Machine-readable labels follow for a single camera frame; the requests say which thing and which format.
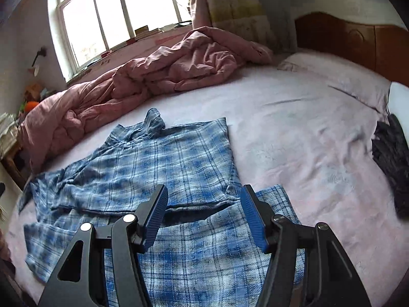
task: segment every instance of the screw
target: screw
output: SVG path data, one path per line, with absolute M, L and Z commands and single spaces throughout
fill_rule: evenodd
M 91 228 L 91 224 L 90 223 L 83 223 L 81 225 L 81 231 L 88 231 Z
M 318 228 L 321 229 L 321 230 L 323 230 L 323 231 L 326 231 L 326 230 L 328 230 L 330 227 L 328 226 L 327 223 L 321 222 L 321 223 L 318 223 Z
M 274 215 L 273 220 L 279 223 L 280 221 L 283 221 L 284 218 L 285 217 L 283 215 L 276 214 L 276 215 Z
M 130 223 L 131 221 L 134 221 L 135 220 L 135 215 L 133 215 L 133 214 L 126 214 L 124 217 L 123 217 L 123 221 L 124 222 L 126 222 L 126 223 Z

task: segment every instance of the white pillow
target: white pillow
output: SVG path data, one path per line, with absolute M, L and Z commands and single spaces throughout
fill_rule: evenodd
M 391 82 L 359 64 L 332 54 L 310 51 L 291 55 L 277 68 L 318 74 L 328 80 L 328 86 L 355 97 L 380 113 L 386 112 Z
M 390 114 L 396 115 L 409 146 L 409 87 L 392 82 L 388 111 Z

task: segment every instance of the lamp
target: lamp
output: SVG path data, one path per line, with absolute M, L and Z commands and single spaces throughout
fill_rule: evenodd
M 36 77 L 38 75 L 38 71 L 40 70 L 40 66 L 38 64 L 36 64 L 34 66 L 38 56 L 44 56 L 44 57 L 47 56 L 47 49 L 44 46 L 41 47 L 39 51 L 37 51 L 37 55 L 34 58 L 33 64 L 31 65 L 31 68 L 27 69 L 29 73 L 34 75 L 34 77 Z

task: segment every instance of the plaid shirt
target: plaid shirt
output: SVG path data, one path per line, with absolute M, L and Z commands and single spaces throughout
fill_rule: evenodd
M 24 191 L 37 223 L 24 226 L 27 264 L 46 282 L 81 223 L 114 223 L 150 198 L 158 184 L 168 207 L 153 247 L 138 254 L 154 306 L 255 305 L 269 262 L 255 245 L 240 205 L 226 119 L 165 128 L 156 109 L 118 125 L 90 156 L 44 172 Z M 257 195 L 299 223 L 281 186 Z M 117 306 L 111 251 L 105 252 L 110 306 Z M 297 258 L 295 282 L 303 276 Z

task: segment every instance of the pink blanket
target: pink blanket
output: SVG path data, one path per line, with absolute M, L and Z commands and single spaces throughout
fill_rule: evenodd
M 132 111 L 152 96 L 220 84 L 246 62 L 272 63 L 268 48 L 207 26 L 172 48 L 160 47 L 94 81 L 72 86 L 33 109 L 19 128 L 33 172 L 86 133 Z

